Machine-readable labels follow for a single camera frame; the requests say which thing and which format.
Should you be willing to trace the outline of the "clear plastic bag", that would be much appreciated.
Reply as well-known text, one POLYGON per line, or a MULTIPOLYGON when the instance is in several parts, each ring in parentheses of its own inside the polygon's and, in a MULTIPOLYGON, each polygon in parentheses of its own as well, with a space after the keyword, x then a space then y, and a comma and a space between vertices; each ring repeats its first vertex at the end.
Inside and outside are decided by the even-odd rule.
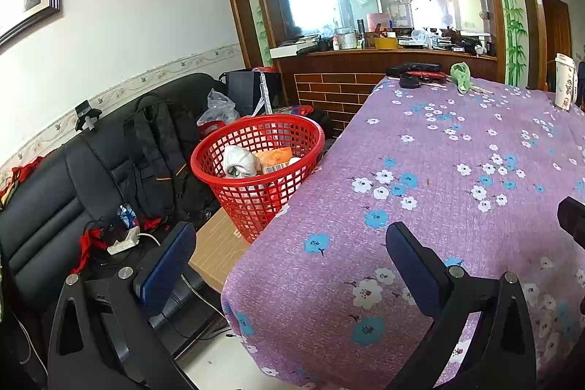
POLYGON ((226 95, 211 89, 207 95, 207 110, 196 121, 198 127, 211 122, 223 122, 229 125, 240 118, 235 103, 226 95))

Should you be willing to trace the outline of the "black leather sofa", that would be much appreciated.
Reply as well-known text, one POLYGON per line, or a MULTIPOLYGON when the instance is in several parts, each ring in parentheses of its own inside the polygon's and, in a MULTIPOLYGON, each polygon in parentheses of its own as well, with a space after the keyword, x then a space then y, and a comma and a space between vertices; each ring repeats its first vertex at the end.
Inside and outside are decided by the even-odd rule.
MULTIPOLYGON (((137 263, 181 222, 141 217, 126 197, 130 158, 123 124, 147 94, 184 105, 196 123, 211 89, 221 92, 224 85, 204 73, 163 84, 50 152, 18 185, 1 214, 1 345, 16 362, 34 367, 45 359, 54 308, 69 273, 107 277, 137 263), (108 246, 136 226, 138 246, 110 255, 108 246)), ((205 186, 212 201, 200 219, 190 222, 195 228, 219 207, 205 186)))

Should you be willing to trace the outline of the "white power strip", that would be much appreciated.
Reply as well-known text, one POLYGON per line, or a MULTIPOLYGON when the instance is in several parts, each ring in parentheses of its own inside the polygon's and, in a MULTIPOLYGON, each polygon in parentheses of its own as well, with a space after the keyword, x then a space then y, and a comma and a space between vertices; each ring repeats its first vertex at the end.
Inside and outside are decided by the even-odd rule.
POLYGON ((122 253, 128 249, 132 249, 134 246, 138 246, 140 238, 140 228, 138 226, 129 229, 125 239, 116 241, 113 243, 112 246, 108 246, 107 251, 110 255, 115 255, 118 253, 122 253))

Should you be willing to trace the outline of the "red plastic mesh basket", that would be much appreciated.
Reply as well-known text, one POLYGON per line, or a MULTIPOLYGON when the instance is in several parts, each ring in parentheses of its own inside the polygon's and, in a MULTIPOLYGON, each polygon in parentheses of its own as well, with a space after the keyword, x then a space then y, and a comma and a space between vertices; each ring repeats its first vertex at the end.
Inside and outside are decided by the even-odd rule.
POLYGON ((315 169, 324 142, 319 124, 303 116, 246 117, 205 137, 190 167, 253 242, 315 169))

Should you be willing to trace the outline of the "black red tool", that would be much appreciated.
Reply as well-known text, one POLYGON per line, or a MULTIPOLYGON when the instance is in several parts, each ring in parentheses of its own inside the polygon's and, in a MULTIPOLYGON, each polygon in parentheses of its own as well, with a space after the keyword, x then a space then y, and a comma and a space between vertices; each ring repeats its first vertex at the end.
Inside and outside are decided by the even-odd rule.
POLYGON ((447 74, 441 70, 439 63, 402 63, 386 68, 386 75, 400 78, 404 74, 428 78, 430 80, 446 80, 447 74))

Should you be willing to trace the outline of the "yellow container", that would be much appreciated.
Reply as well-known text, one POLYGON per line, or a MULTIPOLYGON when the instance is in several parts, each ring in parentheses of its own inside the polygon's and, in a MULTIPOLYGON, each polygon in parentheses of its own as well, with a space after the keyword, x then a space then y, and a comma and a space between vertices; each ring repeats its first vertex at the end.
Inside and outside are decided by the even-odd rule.
POLYGON ((397 50, 400 48, 397 38, 377 37, 375 48, 379 50, 397 50))

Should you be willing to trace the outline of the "wooden counter shelf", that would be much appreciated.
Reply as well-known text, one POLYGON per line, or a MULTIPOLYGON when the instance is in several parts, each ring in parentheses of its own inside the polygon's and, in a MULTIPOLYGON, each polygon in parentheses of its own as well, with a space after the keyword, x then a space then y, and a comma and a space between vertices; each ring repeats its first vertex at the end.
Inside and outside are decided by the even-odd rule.
POLYGON ((277 58, 273 66, 282 76, 288 103, 324 111, 337 137, 385 77, 387 68, 403 63, 438 63, 447 72, 462 61, 470 66, 474 77, 500 83, 505 80, 502 59, 430 49, 329 50, 277 58))

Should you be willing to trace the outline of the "purple floral tablecloth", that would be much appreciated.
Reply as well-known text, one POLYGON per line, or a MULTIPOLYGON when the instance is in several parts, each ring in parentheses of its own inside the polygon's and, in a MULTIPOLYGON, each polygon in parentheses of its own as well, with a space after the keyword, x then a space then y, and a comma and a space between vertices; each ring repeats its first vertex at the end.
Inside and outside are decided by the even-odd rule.
POLYGON ((405 224, 468 273, 518 275, 539 378, 584 328, 584 253, 557 221, 584 197, 584 115, 546 92, 482 81, 381 81, 222 292, 234 332, 267 376, 305 389, 381 389, 430 320, 385 248, 405 224))

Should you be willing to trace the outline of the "green crumpled cloth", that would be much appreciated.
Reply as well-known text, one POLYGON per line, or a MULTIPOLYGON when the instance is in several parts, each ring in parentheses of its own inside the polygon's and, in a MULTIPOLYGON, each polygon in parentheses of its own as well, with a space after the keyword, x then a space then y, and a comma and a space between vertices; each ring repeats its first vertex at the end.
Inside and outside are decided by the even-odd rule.
POLYGON ((471 70, 467 63, 454 63, 450 67, 449 78, 456 85, 460 94, 466 94, 474 86, 471 70))

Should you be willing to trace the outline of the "black backpack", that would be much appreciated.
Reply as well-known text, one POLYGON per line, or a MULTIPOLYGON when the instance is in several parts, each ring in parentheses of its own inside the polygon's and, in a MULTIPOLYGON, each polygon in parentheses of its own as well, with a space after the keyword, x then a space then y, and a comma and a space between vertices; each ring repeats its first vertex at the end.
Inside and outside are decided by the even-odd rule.
POLYGON ((147 94, 125 120, 123 136, 130 158, 126 197, 137 214, 169 221, 200 219, 212 199, 189 166, 200 141, 191 111, 147 94))

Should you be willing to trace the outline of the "white paper cup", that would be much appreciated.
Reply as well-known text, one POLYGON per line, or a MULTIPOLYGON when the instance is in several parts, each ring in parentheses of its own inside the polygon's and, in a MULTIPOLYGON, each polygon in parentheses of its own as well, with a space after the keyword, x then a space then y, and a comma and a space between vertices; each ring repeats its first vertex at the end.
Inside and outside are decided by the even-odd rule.
POLYGON ((568 112, 577 94, 577 73, 574 60, 563 53, 557 53, 555 59, 555 95, 554 106, 568 112))

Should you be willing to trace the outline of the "black key fob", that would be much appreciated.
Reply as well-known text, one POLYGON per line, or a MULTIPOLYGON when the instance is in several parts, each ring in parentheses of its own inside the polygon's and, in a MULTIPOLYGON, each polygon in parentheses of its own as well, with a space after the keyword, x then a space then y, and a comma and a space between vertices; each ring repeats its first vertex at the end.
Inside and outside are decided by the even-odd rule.
POLYGON ((422 83, 418 76, 404 73, 400 78, 400 86, 404 89, 416 89, 421 87, 422 83))

